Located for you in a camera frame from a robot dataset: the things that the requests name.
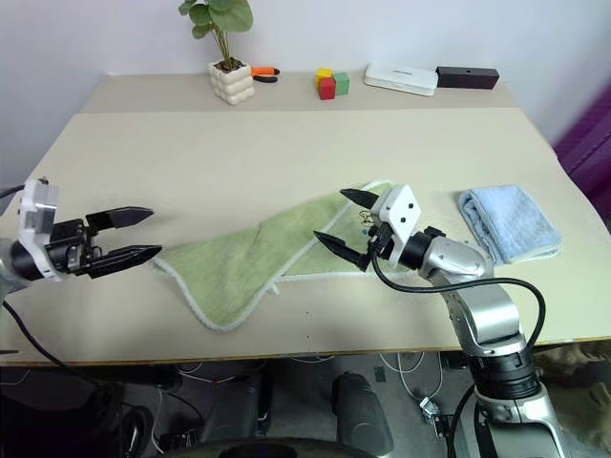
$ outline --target plant stem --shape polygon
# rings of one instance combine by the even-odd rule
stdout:
[[[231,62],[231,54],[229,53],[229,45],[227,44],[227,39],[225,35],[222,33],[221,28],[217,26],[216,24],[214,25],[213,33],[217,40],[217,44],[219,45],[219,48],[221,49],[222,58],[224,60],[224,66],[227,69],[232,70],[233,65]]]

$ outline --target green towel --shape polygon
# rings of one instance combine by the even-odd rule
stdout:
[[[363,187],[376,194],[389,181]],[[163,251],[155,265],[179,283],[200,321],[216,331],[241,324],[279,281],[374,275],[331,254],[312,231],[344,239],[365,253],[372,224],[369,211],[339,192],[280,213],[257,227]]]

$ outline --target black box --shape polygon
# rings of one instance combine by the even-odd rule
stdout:
[[[437,67],[438,88],[492,89],[498,81],[495,69]]]

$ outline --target white flower pot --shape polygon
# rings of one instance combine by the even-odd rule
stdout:
[[[229,105],[238,105],[255,94],[249,65],[225,73],[215,67],[218,62],[208,64],[214,93]]]

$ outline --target folded towel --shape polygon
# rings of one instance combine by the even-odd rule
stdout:
[[[378,181],[363,189],[380,194],[390,186]],[[154,263],[176,279],[203,324],[229,331],[250,315],[263,294],[276,292],[280,281],[375,275],[333,256],[312,234],[328,232],[365,253],[371,224],[368,211],[333,193],[257,227],[163,251]]]
[[[519,186],[472,189],[458,206],[495,265],[551,258],[560,251],[560,234]]]

